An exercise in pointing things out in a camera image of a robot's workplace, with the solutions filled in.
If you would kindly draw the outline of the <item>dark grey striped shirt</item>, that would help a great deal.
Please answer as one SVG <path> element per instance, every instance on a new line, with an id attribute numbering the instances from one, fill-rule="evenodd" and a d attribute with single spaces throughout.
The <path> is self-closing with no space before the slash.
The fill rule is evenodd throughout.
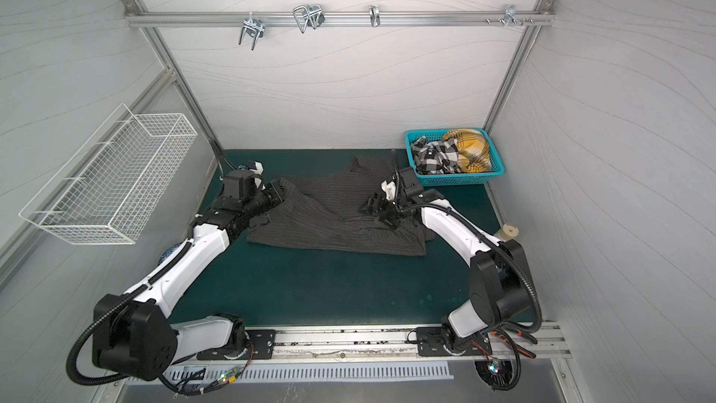
<path id="1" fill-rule="evenodd" d="M 393 175 L 388 157 L 355 156 L 343 173 L 280 176 L 283 201 L 252 221 L 247 241 L 291 249 L 423 257 L 434 232 L 414 219 L 392 229 L 362 211 Z"/>

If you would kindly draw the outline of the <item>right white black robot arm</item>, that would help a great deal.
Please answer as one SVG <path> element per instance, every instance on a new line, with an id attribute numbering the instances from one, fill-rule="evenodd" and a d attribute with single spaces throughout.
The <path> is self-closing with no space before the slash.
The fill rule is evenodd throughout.
<path id="1" fill-rule="evenodd" d="M 510 329 L 535 333 L 544 322 L 542 307 L 522 246 L 479 229 L 434 191 L 388 198 L 375 193 L 360 211 L 398 229 L 420 222 L 456 251 L 469 269 L 469 297 L 447 316 L 449 337 L 460 341 L 475 334 Z"/>

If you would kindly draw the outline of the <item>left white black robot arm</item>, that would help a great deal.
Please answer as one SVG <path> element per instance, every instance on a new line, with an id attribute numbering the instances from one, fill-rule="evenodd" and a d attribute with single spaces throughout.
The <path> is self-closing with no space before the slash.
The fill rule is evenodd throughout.
<path id="1" fill-rule="evenodd" d="M 75 341 L 65 362 L 71 382 L 110 384 L 134 377 L 151 382 L 182 359 L 219 350 L 243 354 L 249 339 L 242 319 L 219 313 L 172 324 L 176 304 L 201 273 L 246 231 L 251 221 L 283 201 L 276 181 L 257 185 L 242 172 L 227 181 L 188 238 L 141 282 L 97 302 L 92 323 Z"/>

